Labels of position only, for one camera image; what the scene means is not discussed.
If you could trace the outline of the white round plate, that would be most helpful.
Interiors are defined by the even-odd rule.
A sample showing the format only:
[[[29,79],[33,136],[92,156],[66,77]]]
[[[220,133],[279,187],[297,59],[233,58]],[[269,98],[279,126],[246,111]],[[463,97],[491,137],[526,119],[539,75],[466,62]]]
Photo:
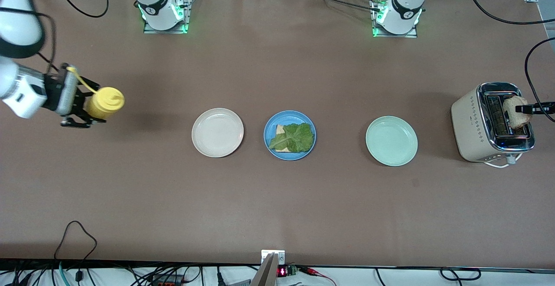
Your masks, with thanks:
[[[213,108],[202,113],[193,124],[193,146],[201,154],[222,158],[234,153],[245,134],[242,119],[234,111]]]

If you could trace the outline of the blue round plate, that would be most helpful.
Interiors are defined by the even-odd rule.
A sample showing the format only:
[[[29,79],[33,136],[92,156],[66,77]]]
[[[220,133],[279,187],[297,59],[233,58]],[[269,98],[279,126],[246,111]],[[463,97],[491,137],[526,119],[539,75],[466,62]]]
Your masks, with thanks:
[[[297,153],[283,152],[281,150],[278,151],[276,149],[271,149],[271,140],[276,137],[277,127],[279,125],[287,126],[290,124],[308,124],[310,132],[313,134],[313,140],[311,144],[309,144],[306,149]],[[308,118],[308,116],[306,116],[305,114],[302,114],[301,112],[295,110],[285,110],[274,114],[268,120],[268,122],[266,122],[263,132],[263,138],[263,142],[265,143],[266,148],[277,158],[281,160],[300,160],[301,158],[307,156],[313,150],[317,141],[317,130],[312,120]]]

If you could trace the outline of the yellow mustard squeeze bottle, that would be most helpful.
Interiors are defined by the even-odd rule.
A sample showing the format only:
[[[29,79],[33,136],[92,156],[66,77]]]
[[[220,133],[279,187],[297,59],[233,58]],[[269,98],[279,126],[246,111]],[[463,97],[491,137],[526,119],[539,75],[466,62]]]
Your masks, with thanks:
[[[76,76],[79,75],[76,68],[67,68]],[[85,101],[85,112],[91,117],[107,119],[121,110],[125,103],[121,91],[112,87],[101,87],[97,92],[90,92],[90,99]]]

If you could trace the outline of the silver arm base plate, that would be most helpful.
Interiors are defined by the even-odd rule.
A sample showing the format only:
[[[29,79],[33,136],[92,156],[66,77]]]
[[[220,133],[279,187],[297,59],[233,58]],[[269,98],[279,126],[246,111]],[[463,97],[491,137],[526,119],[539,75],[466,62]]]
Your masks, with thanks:
[[[189,30],[192,0],[167,0],[164,5],[138,4],[145,34],[186,34]]]
[[[417,24],[423,9],[397,12],[389,6],[389,0],[371,0],[370,7],[373,37],[418,37]]]

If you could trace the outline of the silver mounting bracket plate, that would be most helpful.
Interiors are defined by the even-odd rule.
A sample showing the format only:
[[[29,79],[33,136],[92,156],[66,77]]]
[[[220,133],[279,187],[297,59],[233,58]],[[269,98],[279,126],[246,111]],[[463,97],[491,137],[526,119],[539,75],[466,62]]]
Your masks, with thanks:
[[[276,250],[276,249],[262,249],[261,251],[261,261],[260,263],[264,262],[265,258],[270,254],[277,254],[276,259],[278,262],[278,266],[285,265],[285,251],[284,250]]]

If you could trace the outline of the green lettuce leaf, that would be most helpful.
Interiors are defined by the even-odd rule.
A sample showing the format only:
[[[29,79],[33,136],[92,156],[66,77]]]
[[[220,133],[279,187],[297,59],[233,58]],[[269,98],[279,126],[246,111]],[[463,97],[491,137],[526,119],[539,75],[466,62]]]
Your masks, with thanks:
[[[315,142],[315,134],[310,124],[288,124],[284,126],[284,134],[274,136],[269,143],[269,149],[282,149],[287,146],[290,153],[308,152]]]

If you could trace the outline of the brown bread slice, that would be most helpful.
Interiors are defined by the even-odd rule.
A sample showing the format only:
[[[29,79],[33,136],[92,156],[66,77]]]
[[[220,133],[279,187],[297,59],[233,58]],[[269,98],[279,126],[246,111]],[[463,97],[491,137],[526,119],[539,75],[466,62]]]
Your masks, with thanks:
[[[532,115],[524,114],[523,112],[517,112],[516,108],[519,106],[527,106],[528,101],[520,96],[510,97],[504,101],[502,110],[506,115],[509,126],[513,130],[524,127],[526,124],[531,122]]]
[[[284,134],[284,133],[285,133],[284,126],[278,124],[276,126],[276,132],[275,132],[276,137],[279,134]],[[278,152],[278,153],[290,153],[289,148],[287,148],[287,146],[282,148],[282,149],[275,149],[275,151]]]

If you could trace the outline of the beige chrome toaster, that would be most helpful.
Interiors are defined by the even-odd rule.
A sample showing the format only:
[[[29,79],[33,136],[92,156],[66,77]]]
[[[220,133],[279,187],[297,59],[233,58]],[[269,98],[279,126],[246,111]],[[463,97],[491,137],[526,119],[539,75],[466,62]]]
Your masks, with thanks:
[[[535,147],[532,126],[513,130],[502,110],[505,100],[521,94],[512,83],[482,83],[452,104],[454,134],[465,160],[505,168]]]

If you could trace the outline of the grey metal bar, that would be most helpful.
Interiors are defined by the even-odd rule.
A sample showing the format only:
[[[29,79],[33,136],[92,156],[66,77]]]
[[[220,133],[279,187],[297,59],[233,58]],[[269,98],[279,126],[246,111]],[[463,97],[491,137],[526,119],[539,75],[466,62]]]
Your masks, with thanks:
[[[271,251],[263,257],[249,286],[277,286],[278,268],[280,266],[279,252]]]

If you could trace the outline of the pale green round plate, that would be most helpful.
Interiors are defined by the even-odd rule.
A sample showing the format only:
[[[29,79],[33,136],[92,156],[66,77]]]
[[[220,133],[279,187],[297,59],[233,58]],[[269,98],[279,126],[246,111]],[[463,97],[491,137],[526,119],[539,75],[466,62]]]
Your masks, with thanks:
[[[371,122],[365,134],[366,148],[377,162],[390,167],[410,163],[418,152],[418,136],[405,120],[383,116]]]

